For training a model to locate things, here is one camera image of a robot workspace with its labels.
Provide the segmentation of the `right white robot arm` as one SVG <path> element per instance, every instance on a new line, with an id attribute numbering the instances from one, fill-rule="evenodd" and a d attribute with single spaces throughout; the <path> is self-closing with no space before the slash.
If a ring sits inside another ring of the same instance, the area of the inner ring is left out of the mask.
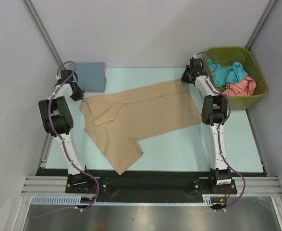
<path id="1" fill-rule="evenodd" d="M 214 154 L 214 165 L 210 168 L 207 180 L 196 180 L 197 193 L 220 194 L 232 183 L 231 169 L 226 164 L 224 145 L 224 123 L 229 118 L 228 99 L 215 90 L 208 74 L 204 71 L 200 58 L 191 58 L 181 77 L 181 81 L 198 88 L 204 97 L 201 119 L 210 134 L 210 144 Z"/>

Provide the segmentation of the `beige t-shirt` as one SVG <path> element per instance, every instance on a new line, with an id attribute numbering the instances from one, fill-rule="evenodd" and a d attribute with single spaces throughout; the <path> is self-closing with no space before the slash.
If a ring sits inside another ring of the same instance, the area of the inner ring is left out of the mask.
<path id="1" fill-rule="evenodd" d="M 80 109 L 85 132 L 119 175 L 142 157 L 140 140 L 202 122 L 187 86 L 178 79 L 85 98 Z"/>

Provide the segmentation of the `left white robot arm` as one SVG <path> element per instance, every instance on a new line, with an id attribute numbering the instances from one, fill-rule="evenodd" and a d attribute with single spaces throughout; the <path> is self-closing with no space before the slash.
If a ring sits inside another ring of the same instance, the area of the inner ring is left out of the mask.
<path id="1" fill-rule="evenodd" d="M 38 102 L 44 130 L 58 142 L 68 166 L 68 184 L 82 192 L 93 187 L 93 180 L 86 176 L 86 165 L 81 160 L 73 138 L 74 121 L 67 99 L 75 102 L 84 98 L 84 91 L 77 85 L 77 74 L 62 70 L 57 75 L 53 94 Z"/>

